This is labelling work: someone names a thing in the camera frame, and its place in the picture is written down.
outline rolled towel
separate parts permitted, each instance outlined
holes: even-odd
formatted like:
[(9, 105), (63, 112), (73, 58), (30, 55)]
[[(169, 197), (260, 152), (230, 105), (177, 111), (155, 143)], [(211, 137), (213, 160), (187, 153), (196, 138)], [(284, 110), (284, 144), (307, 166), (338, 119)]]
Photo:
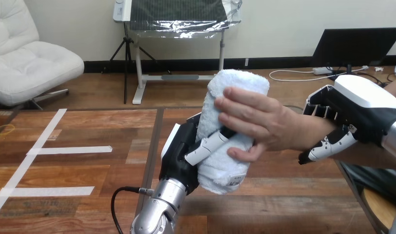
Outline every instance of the rolled towel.
[[(264, 77), (250, 72), (237, 70), (220, 71), (208, 85), (202, 114), (199, 121), (196, 141), (209, 136), (222, 127), (218, 121), (220, 111), (214, 106), (217, 97), (223, 96), (226, 87), (235, 86), (266, 95), (269, 82)], [(238, 189), (248, 171), (250, 163), (240, 162), (228, 156), (226, 151), (236, 147), (247, 151), (252, 147), (253, 139), (236, 134), (229, 141), (198, 164), (200, 185), (216, 194), (227, 194)]]

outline black baseboard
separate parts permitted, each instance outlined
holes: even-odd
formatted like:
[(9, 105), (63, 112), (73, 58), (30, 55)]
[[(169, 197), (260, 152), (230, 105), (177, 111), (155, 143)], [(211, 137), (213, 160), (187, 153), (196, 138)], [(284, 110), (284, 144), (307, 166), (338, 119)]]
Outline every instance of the black baseboard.
[[(224, 69), (282, 69), (310, 67), (312, 57), (282, 57), (282, 58), (250, 58), (248, 66), (245, 66), (245, 58), (227, 58), (224, 61)], [(170, 71), (216, 71), (218, 70), (218, 59), (180, 59), (159, 60)], [(109, 61), (85, 61), (85, 73), (119, 72), (125, 71), (124, 60)], [(386, 56), (380, 66), (396, 65), (396, 55)], [(152, 60), (142, 61), (142, 72), (164, 72), (161, 66), (157, 66)], [(134, 61), (128, 66), (129, 73), (136, 73)]]

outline black monitor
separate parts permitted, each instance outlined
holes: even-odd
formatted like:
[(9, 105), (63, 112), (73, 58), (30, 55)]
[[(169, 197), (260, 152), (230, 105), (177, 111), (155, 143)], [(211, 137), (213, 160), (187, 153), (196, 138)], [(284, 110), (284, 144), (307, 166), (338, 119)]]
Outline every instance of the black monitor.
[(311, 66), (376, 66), (395, 42), (396, 28), (325, 29)]

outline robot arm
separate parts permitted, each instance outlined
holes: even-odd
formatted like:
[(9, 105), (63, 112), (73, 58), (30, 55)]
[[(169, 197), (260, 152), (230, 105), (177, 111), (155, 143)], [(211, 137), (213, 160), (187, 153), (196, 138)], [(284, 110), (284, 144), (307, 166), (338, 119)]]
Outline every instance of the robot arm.
[(199, 119), (200, 113), (173, 128), (162, 150), (159, 184), (134, 219), (132, 234), (173, 234), (185, 197), (199, 185), (196, 164), (235, 135), (223, 127), (195, 143)]
[(324, 117), (338, 128), (299, 155), (299, 163), (337, 154), (357, 141), (372, 142), (396, 158), (396, 98), (371, 81), (353, 75), (340, 76), (311, 94), (305, 115)]

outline power strip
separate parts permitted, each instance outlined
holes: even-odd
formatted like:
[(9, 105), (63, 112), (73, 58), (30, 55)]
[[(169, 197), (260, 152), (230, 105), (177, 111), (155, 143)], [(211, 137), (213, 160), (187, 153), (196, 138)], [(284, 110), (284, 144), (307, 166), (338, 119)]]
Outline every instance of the power strip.
[(330, 74), (332, 73), (332, 67), (329, 67), (331, 70), (328, 70), (328, 68), (326, 67), (317, 67), (317, 68), (313, 68), (313, 73), (315, 75), (322, 75), (322, 74)]

